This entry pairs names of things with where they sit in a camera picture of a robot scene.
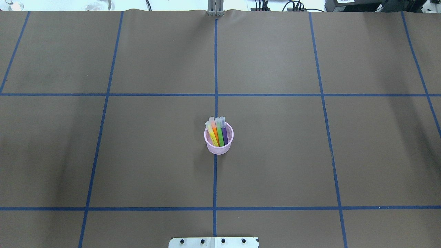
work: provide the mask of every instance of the blue tape line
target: blue tape line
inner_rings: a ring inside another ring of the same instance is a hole
[[[0,207],[0,211],[84,211],[85,207]],[[441,205],[323,207],[89,207],[88,211],[303,211],[303,210],[441,209]]]
[[[425,94],[332,94],[324,93],[326,97],[425,97]]]
[[[321,82],[320,65],[318,63],[318,54],[317,54],[317,46],[316,46],[316,43],[315,43],[314,26],[313,26],[313,23],[312,23],[312,15],[311,15],[311,13],[309,12],[308,15],[309,15],[309,23],[310,23],[310,26],[311,26],[312,45],[313,45],[313,48],[314,48],[315,66],[317,68],[318,84],[320,86],[321,104],[323,106],[323,115],[325,117],[326,133],[328,135],[328,145],[329,145],[329,150],[331,152],[332,168],[333,168],[333,173],[334,173],[335,191],[336,191],[336,195],[337,195],[338,207],[340,208],[339,209],[339,214],[340,214],[341,233],[343,235],[344,247],[348,248],[348,241],[346,239],[346,229],[344,227],[343,211],[341,209],[340,189],[339,189],[339,186],[338,186],[337,169],[335,167],[334,150],[333,150],[333,147],[332,147],[331,133],[329,131],[328,114],[326,112],[325,95],[324,95],[324,92],[323,92],[323,85],[322,85],[322,82]]]
[[[1,93],[0,96],[106,96],[106,93]],[[325,97],[426,97],[427,94],[340,94],[340,93],[324,93]],[[214,97],[213,93],[109,93],[109,96],[152,96],[152,97]],[[238,94],[217,94],[218,97],[321,97],[322,94],[314,93],[238,93]],[[441,94],[429,94],[431,97],[441,97]]]
[[[414,58],[415,65],[416,65],[416,68],[418,70],[419,78],[421,79],[421,83],[422,83],[422,86],[424,88],[424,92],[426,93],[426,96],[427,96],[427,101],[429,102],[430,110],[432,111],[432,115],[434,117],[435,125],[437,126],[437,129],[438,129],[438,135],[441,137],[441,128],[440,128],[440,125],[438,123],[437,115],[435,114],[435,109],[434,109],[434,107],[432,105],[432,101],[430,100],[429,92],[427,90],[426,82],[424,81],[424,78],[422,76],[422,72],[421,72],[421,68],[419,67],[418,59],[416,58],[415,51],[413,49],[411,37],[409,35],[409,30],[407,29],[406,18],[404,17],[404,12],[403,11],[401,12],[401,18],[403,19],[404,30],[406,31],[407,41],[409,42],[409,46],[410,46],[411,51],[412,51],[412,56]]]
[[[388,209],[441,209],[440,205],[427,206],[345,206],[343,210],[388,210]]]
[[[0,211],[84,211],[84,207],[0,207]]]
[[[89,211],[213,211],[212,207],[89,207]]]
[[[217,89],[217,21],[214,20],[214,117],[218,113]],[[217,236],[217,155],[213,155],[213,237]]]
[[[319,97],[321,96],[321,94],[302,94],[302,93],[298,93],[298,94],[278,94],[278,93],[274,93],[274,94],[242,94],[242,93],[238,93],[238,94],[217,94],[220,97]]]
[[[17,40],[17,43],[15,44],[14,51],[12,52],[11,59],[9,60],[9,64],[7,65],[6,73],[4,74],[3,82],[1,83],[1,86],[0,86],[0,93],[2,93],[4,85],[6,84],[6,79],[7,79],[7,76],[9,75],[9,70],[11,69],[12,62],[14,61],[14,58],[15,58],[15,54],[17,53],[17,49],[19,48],[20,41],[22,40],[22,36],[25,31],[27,21],[29,20],[29,16],[30,16],[30,11],[28,11],[28,13],[26,15],[26,19],[25,19],[25,22],[23,23],[23,27],[20,32],[19,38]]]
[[[174,93],[110,93],[109,96],[148,96],[148,97],[213,97],[215,94],[174,94]]]
[[[113,69],[115,67],[116,54],[118,52],[118,44],[119,44],[119,41],[120,41],[120,34],[121,34],[121,26],[123,24],[123,17],[124,17],[124,12],[121,11],[120,24],[118,26],[118,34],[116,36],[115,50],[113,52],[113,59],[112,59],[112,67],[110,69],[109,81],[108,81],[108,85],[107,85],[107,94],[106,94],[106,99],[104,101],[103,115],[101,117],[100,131],[98,133],[97,148],[95,150],[95,157],[93,159],[92,173],[90,175],[90,182],[89,182],[89,190],[87,192],[86,209],[84,210],[84,217],[83,217],[83,223],[82,223],[82,226],[81,226],[81,233],[80,233],[80,239],[79,239],[79,242],[78,242],[78,248],[82,247],[82,241],[83,241],[83,238],[84,238],[84,231],[86,229],[87,214],[88,214],[88,211],[89,211],[90,197],[92,195],[93,180],[95,178],[95,170],[96,170],[96,167],[97,167],[98,153],[100,151],[101,137],[102,137],[102,134],[103,134],[104,121],[105,121],[105,118],[106,118],[107,103],[108,103],[108,100],[109,100],[110,87],[112,85]]]
[[[37,96],[37,97],[69,97],[69,96],[86,96],[86,97],[103,97],[106,96],[106,93],[2,93],[2,96]]]
[[[339,210],[339,207],[218,207],[218,211]]]

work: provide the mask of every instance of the highlighter cap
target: highlighter cap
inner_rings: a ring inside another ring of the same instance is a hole
[[[209,121],[205,122],[205,126],[207,127],[208,132],[210,132],[210,131],[213,132],[213,129],[211,128],[211,124]]]
[[[220,117],[220,127],[221,128],[227,127],[227,123],[225,122],[225,117],[223,117],[223,116]]]
[[[216,117],[216,119],[214,119],[214,121],[216,122],[216,127],[220,128],[221,127],[221,119],[219,117]]]

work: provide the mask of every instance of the yellow highlighter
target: yellow highlighter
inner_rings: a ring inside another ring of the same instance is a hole
[[[216,141],[219,144],[219,136],[217,136],[217,128],[216,128],[216,122],[214,121],[214,117],[208,118],[208,121],[210,121],[211,128],[213,129],[214,137],[216,137]]]
[[[214,136],[213,128],[211,127],[211,123],[209,121],[205,122],[205,126],[207,127],[208,134],[210,135],[211,141],[215,147],[219,146],[219,143],[216,140],[216,136]]]

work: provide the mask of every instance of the orange highlighter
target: orange highlighter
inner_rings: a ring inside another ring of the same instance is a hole
[[[217,128],[216,128],[216,122],[214,121],[214,117],[208,118],[211,124],[211,128],[213,129],[214,136],[216,137],[216,141],[219,144],[219,136],[217,136]]]

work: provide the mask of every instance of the pink plastic cup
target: pink plastic cup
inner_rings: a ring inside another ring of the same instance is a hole
[[[205,139],[205,142],[207,143],[208,150],[213,154],[221,155],[221,154],[226,153],[230,149],[231,143],[233,142],[233,138],[234,138],[234,132],[233,132],[233,128],[231,128],[230,124],[228,124],[228,123],[226,123],[226,124],[227,124],[228,144],[223,147],[216,147],[213,145],[213,142],[211,141],[211,138],[210,138],[210,134],[208,134],[208,130],[207,130],[207,128],[205,128],[204,139]]]

